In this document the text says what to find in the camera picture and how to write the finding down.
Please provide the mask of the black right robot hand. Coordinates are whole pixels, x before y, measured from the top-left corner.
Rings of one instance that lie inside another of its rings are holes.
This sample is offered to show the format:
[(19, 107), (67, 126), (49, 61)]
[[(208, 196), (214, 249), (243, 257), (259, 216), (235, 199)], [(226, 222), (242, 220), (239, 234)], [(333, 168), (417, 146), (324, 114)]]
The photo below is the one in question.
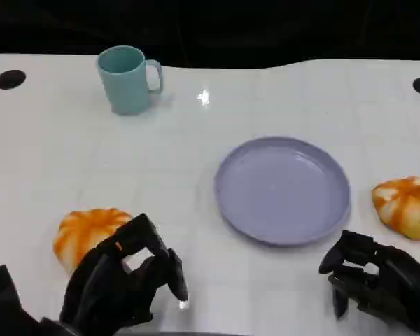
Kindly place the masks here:
[(420, 263), (404, 250), (344, 230), (318, 272), (328, 275), (338, 320), (353, 300), (358, 310), (420, 334)]

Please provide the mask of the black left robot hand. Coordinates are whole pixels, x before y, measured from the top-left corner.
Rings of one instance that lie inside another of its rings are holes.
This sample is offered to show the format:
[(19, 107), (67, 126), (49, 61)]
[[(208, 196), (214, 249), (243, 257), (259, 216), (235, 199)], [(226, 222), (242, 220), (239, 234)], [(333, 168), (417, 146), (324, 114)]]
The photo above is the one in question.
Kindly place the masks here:
[(151, 321), (164, 285), (188, 301), (181, 259), (142, 213), (87, 252), (66, 287), (59, 320), (80, 335), (114, 335)]

